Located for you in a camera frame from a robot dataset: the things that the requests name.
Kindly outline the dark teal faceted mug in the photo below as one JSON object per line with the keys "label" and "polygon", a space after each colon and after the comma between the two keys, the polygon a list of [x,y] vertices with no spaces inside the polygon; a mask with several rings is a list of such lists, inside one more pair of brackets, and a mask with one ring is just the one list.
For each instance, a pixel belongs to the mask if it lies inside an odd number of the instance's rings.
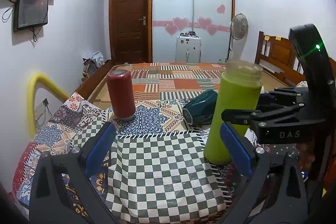
{"label": "dark teal faceted mug", "polygon": [[188,125],[202,126],[212,122],[218,94],[207,90],[187,103],[183,109],[183,118]]}

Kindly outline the green tumbler cup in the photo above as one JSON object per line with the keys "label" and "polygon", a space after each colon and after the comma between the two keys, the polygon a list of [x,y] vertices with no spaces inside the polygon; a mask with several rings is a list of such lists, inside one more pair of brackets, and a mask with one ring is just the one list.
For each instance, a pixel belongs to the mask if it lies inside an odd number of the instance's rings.
{"label": "green tumbler cup", "polygon": [[256,109],[262,87],[260,65],[247,61],[229,61],[221,75],[218,98],[204,148],[204,156],[211,164],[231,162],[227,146],[222,142],[220,128],[230,122],[244,136],[251,112]]}

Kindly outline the patchwork patterned tablecloth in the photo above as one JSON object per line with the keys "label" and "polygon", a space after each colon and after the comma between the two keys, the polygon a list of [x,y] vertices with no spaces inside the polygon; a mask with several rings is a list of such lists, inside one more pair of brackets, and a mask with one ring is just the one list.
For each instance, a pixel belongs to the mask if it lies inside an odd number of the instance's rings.
{"label": "patchwork patterned tablecloth", "polygon": [[29,207],[41,154],[82,148],[111,122],[116,139],[90,182],[121,223],[216,222],[230,207],[240,176],[232,165],[216,166],[205,159],[209,131],[185,125],[185,104],[138,101],[134,119],[123,122],[112,109],[103,110],[72,94],[22,154],[13,179],[14,196]]}

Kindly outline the standing electric fan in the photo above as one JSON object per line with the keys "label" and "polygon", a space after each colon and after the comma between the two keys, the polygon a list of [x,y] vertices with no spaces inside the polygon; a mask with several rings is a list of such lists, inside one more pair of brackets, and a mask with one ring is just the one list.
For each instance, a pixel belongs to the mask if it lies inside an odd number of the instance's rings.
{"label": "standing electric fan", "polygon": [[226,62],[230,59],[233,51],[234,40],[241,40],[248,33],[248,20],[246,16],[239,13],[233,17],[230,23],[230,40],[228,44],[228,52]]}

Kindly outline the clothes pile on floor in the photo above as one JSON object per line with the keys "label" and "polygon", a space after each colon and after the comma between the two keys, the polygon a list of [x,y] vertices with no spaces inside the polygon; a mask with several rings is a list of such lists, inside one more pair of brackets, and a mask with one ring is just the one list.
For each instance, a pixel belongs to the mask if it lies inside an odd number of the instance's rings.
{"label": "clothes pile on floor", "polygon": [[83,57],[83,76],[89,77],[104,65],[104,56],[100,51],[87,53]]}

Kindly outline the brown wooden door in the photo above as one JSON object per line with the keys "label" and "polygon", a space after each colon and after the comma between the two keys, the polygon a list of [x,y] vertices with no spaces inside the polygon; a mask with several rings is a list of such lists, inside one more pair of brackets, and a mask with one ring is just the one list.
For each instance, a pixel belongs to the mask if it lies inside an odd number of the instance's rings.
{"label": "brown wooden door", "polygon": [[149,61],[148,0],[109,0],[109,44],[116,65]]}

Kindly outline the white small cabinet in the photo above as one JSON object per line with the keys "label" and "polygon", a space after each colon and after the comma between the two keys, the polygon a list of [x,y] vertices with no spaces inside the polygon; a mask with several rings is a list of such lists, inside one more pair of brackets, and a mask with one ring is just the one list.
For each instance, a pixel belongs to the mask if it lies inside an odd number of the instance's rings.
{"label": "white small cabinet", "polygon": [[201,61],[201,38],[196,32],[181,33],[177,37],[175,61],[177,63],[199,63]]}

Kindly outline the red tumbler cup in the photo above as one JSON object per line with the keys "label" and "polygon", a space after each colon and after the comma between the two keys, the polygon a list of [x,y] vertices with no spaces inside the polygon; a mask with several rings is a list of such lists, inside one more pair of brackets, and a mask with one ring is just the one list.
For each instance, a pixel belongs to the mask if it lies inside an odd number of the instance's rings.
{"label": "red tumbler cup", "polygon": [[135,114],[135,101],[130,71],[110,71],[107,74],[107,87],[112,109],[117,119],[132,120]]}

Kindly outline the small black wall monitor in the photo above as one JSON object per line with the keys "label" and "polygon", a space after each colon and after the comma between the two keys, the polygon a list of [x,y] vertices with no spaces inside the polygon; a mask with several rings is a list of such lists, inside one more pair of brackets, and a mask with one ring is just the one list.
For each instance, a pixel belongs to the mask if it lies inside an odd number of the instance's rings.
{"label": "small black wall monitor", "polygon": [[46,25],[48,12],[49,0],[17,0],[14,6],[13,32]]}

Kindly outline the frosted sliding wardrobe doors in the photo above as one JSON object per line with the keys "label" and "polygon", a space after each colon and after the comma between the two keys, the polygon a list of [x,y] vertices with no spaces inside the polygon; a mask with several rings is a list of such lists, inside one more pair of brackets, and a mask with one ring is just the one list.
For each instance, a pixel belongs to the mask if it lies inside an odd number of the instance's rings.
{"label": "frosted sliding wardrobe doors", "polygon": [[173,62],[178,37],[190,31],[200,41],[200,50],[191,48],[183,61],[224,63],[230,42],[233,0],[152,0],[152,60]]}

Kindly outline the striped patchwork bed quilt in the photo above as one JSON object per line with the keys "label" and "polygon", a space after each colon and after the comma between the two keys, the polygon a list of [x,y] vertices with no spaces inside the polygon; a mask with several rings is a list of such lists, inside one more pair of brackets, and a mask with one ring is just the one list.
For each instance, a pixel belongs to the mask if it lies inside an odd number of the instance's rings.
{"label": "striped patchwork bed quilt", "polygon": [[130,71],[135,103],[190,100],[206,90],[219,90],[225,65],[210,63],[138,63],[115,65]]}

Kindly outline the wooden bed headboard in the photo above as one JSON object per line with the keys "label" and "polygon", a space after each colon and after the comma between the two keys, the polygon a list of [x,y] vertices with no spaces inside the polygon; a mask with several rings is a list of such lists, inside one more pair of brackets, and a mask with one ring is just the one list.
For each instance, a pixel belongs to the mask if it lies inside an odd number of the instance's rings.
{"label": "wooden bed headboard", "polygon": [[303,68],[290,41],[260,31],[255,63],[286,86],[297,86],[305,80]]}

